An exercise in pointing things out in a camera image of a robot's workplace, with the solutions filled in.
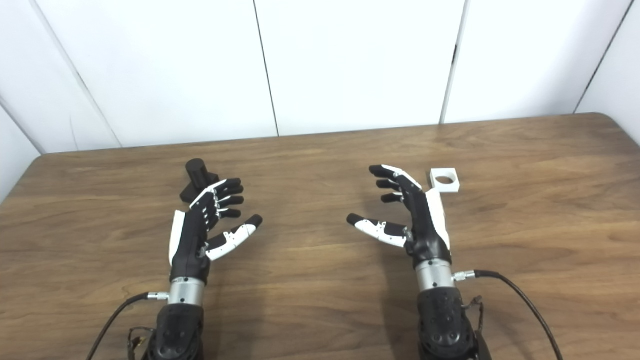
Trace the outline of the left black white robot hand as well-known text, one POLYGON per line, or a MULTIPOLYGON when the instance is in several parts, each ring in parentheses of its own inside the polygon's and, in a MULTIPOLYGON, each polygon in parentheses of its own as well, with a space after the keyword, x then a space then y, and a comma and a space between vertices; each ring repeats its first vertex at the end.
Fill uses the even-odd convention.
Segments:
POLYGON ((210 231, 222 219, 240 218, 242 212, 231 205, 243 203, 243 191, 240 178, 227 178, 203 189, 189 201, 188 210, 176 210, 169 242, 171 282, 192 278, 207 284, 212 262, 237 249, 258 230, 264 219, 255 214, 241 225, 210 237, 210 231))

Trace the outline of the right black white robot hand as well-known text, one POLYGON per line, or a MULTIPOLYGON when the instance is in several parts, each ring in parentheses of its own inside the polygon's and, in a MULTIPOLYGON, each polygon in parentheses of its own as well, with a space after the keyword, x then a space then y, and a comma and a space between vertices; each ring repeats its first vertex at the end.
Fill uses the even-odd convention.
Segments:
POLYGON ((445 240, 445 231, 437 230, 437 206, 428 200, 423 187, 406 171, 385 164, 371 165, 370 173, 377 178, 379 189, 393 189, 381 196, 382 203, 402 203, 411 216, 411 225, 391 223, 364 218, 351 213, 348 224, 378 241, 403 248, 413 260, 414 267, 423 262, 444 261, 452 264, 450 246, 445 240))

